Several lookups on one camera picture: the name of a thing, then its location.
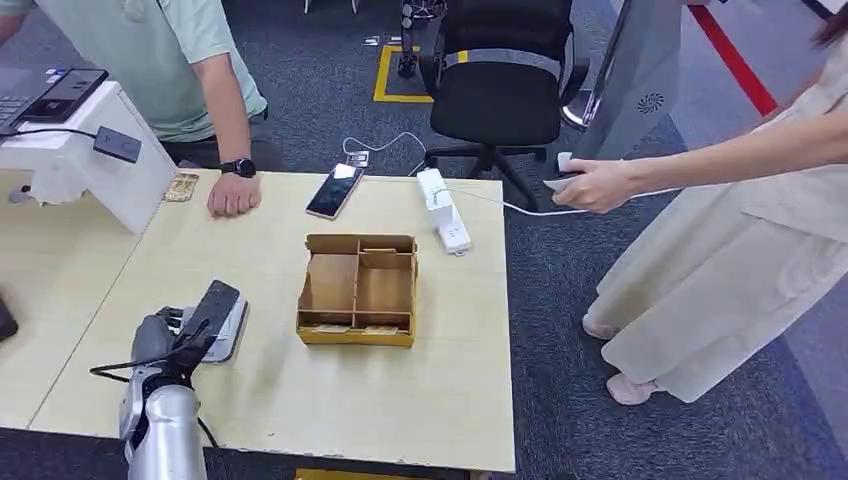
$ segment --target pink shoe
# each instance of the pink shoe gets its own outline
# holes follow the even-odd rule
[[[664,392],[656,382],[633,383],[623,373],[607,380],[607,390],[616,402],[622,405],[640,405],[651,398],[655,392]]]
[[[609,325],[599,325],[589,320],[588,316],[583,317],[583,331],[589,334],[590,337],[595,337],[600,340],[612,340],[621,331],[620,328],[611,327]]]

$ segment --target chair backrest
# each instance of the chair backrest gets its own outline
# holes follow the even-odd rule
[[[572,33],[572,0],[450,0],[445,53],[484,48],[522,50],[562,61]]]

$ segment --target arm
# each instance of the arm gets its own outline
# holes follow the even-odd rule
[[[668,157],[625,162],[572,160],[585,171],[554,196],[559,204],[607,212],[633,195],[848,163],[848,113],[775,125],[718,145]]]
[[[250,158],[250,125],[230,60],[235,47],[221,1],[160,0],[160,4],[200,81],[221,163]],[[260,199],[259,177],[225,173],[212,187],[206,206],[212,215],[236,216],[259,205]]]
[[[203,87],[203,98],[215,133],[221,163],[250,158],[250,127],[230,55],[220,54],[192,64]]]
[[[0,15],[0,47],[18,33],[24,23],[24,18],[26,18],[26,14]]]

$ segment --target office chair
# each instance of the office chair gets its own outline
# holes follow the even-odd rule
[[[545,145],[559,138],[562,107],[580,91],[589,61],[577,58],[572,41],[571,73],[566,77],[566,43],[573,33],[571,0],[451,0],[447,14],[428,25],[419,70],[433,97],[430,126],[441,135],[471,145],[427,150],[425,165],[439,157],[476,157],[468,178],[496,167],[538,210],[530,189],[506,156],[533,154],[546,160]],[[447,55],[462,50],[508,49],[559,62],[559,78],[549,71],[508,62],[469,62],[447,66]]]

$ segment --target woman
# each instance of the woman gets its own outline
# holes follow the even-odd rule
[[[627,249],[583,319],[610,340],[619,403],[659,391],[694,402],[848,273],[847,30],[845,6],[817,36],[836,44],[825,69],[753,133],[663,158],[571,161],[586,174],[554,201],[599,213],[699,186]]]

